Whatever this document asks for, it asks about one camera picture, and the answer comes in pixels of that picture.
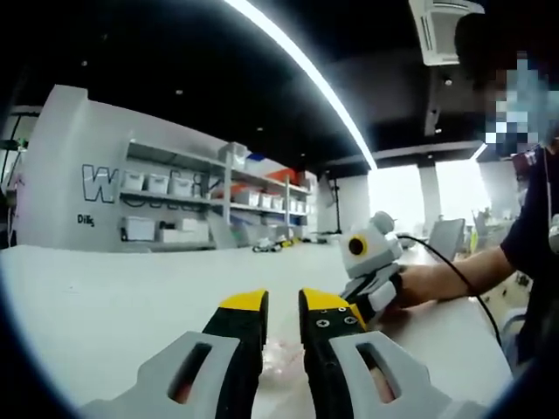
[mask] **black ceiling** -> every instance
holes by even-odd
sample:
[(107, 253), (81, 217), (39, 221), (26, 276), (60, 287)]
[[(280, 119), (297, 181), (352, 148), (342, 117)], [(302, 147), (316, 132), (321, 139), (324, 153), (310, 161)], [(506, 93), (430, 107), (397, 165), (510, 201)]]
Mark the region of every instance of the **black ceiling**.
[[(457, 66), (423, 65), (407, 0), (376, 2), (374, 10), (357, 0), (252, 3), (311, 58), (371, 151), (472, 139), (480, 118), (470, 86)], [(42, 105), (55, 83), (83, 86), (92, 100), (244, 143), (292, 167), (359, 154), (307, 75), (223, 0), (34, 10), (29, 39), (11, 37), (14, 59), (28, 63), (18, 104)], [(441, 132), (425, 136), (433, 97)]]

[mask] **person's arm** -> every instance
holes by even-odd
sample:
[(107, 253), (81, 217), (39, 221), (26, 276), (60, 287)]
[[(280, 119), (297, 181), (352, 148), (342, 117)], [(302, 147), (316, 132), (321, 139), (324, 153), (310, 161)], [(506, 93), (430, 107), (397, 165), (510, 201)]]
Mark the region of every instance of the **person's arm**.
[[(489, 291), (514, 273), (500, 247), (487, 249), (454, 265), (477, 293)], [(447, 264), (411, 266), (402, 273), (400, 306), (416, 306), (432, 299), (456, 299), (469, 294), (466, 284)]]
[[(530, 274), (538, 268), (542, 237), (537, 231), (545, 229), (545, 225), (541, 225), (547, 222), (546, 214), (542, 213), (542, 203), (547, 197), (541, 150), (537, 157), (538, 162), (530, 175), (526, 202), (500, 247), (454, 263), (478, 293), (489, 291), (515, 270)], [(402, 273), (402, 280), (403, 288), (398, 295), (398, 304), (402, 307), (416, 306), (432, 299), (456, 299), (468, 294), (466, 284), (446, 264), (411, 266)]]

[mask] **white storage box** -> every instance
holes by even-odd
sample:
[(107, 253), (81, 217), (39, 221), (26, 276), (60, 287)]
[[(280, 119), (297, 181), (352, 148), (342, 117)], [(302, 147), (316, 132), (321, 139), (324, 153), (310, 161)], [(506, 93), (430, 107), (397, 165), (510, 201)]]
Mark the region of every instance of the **white storage box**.
[(272, 207), (272, 196), (268, 194), (260, 194), (260, 207), (271, 208)]
[(134, 172), (133, 170), (125, 170), (122, 177), (121, 187), (129, 190), (141, 190), (143, 187), (144, 174)]
[(155, 240), (155, 220), (141, 216), (125, 216), (124, 230), (129, 242)]
[(246, 157), (250, 154), (246, 146), (237, 142), (230, 142), (217, 151), (217, 158), (223, 163), (227, 163), (228, 154), (231, 154), (233, 168), (245, 169)]
[(272, 208), (274, 210), (281, 211), (283, 209), (283, 197), (282, 196), (272, 196)]
[(184, 177), (171, 177), (169, 179), (169, 193), (176, 196), (192, 196), (193, 183), (191, 179)]
[(243, 203), (252, 207), (259, 206), (260, 193), (256, 190), (244, 189), (235, 195), (236, 203)]
[(192, 243), (192, 242), (203, 242), (200, 240), (197, 231), (178, 231), (177, 233), (178, 243)]
[(148, 191), (154, 194), (167, 194), (169, 177), (165, 175), (148, 175)]
[(298, 214), (307, 213), (307, 205), (303, 201), (297, 201), (297, 211)]
[(159, 240), (162, 243), (177, 243), (179, 238), (178, 233), (178, 230), (161, 230)]
[(200, 221), (196, 218), (183, 218), (176, 223), (176, 229), (180, 231), (193, 231), (198, 226)]
[[(287, 210), (287, 202), (284, 203), (284, 210)], [(297, 201), (293, 198), (289, 198), (289, 212), (291, 214), (297, 212)]]

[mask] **white table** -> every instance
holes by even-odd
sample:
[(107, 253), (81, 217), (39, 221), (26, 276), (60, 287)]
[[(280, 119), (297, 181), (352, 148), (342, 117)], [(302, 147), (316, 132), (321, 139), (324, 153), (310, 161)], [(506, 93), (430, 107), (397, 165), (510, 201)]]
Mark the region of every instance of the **white table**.
[[(268, 289), (269, 338), (296, 342), (298, 290), (338, 293), (347, 278), (337, 247), (315, 244), (277, 254), (249, 249), (116, 254), (18, 246), (0, 252), (0, 263), (27, 347), (75, 406), (114, 398), (133, 386), (144, 361), (185, 331), (202, 330), (218, 303), (234, 293)], [(390, 333), (452, 397), (488, 404), (510, 380), (500, 349), (467, 299), (421, 306)], [(278, 412), (287, 417), (286, 408), (296, 409), (289, 417), (312, 412), (304, 382), (259, 390), (253, 417)]]
[(436, 259), (421, 244), (414, 244), (410, 249), (404, 251), (399, 264), (436, 264)]

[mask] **ceiling light strip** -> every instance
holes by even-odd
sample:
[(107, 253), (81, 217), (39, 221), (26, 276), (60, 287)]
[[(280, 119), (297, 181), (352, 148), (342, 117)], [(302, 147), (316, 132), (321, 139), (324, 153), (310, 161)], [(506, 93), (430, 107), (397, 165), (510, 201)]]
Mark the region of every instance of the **ceiling light strip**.
[(475, 153), (472, 155), (472, 157), (470, 157), (470, 160), (474, 160), (474, 161), (478, 160), (478, 157), (481, 156), (481, 153), (486, 151), (486, 148), (487, 148), (487, 144), (484, 142), (483, 144), (480, 145), (480, 148), (475, 150)]
[(367, 143), (363, 139), (359, 129), (349, 116), (348, 111), (342, 102), (338, 99), (332, 87), (322, 77), (320, 72), (314, 66), (310, 59), (300, 50), (300, 48), (292, 41), (278, 25), (272, 22), (264, 13), (248, 3), (246, 0), (224, 0), (231, 7), (245, 15), (270, 38), (272, 38), (281, 48), (283, 48), (295, 60), (300, 68), (308, 75), (308, 77), (316, 84), (322, 94), (326, 97), (332, 108), (338, 113), (343, 124), (349, 130), (349, 133), (355, 140), (357, 146), (361, 149), (365, 160), (371, 169), (376, 169), (375, 159), (367, 147)]

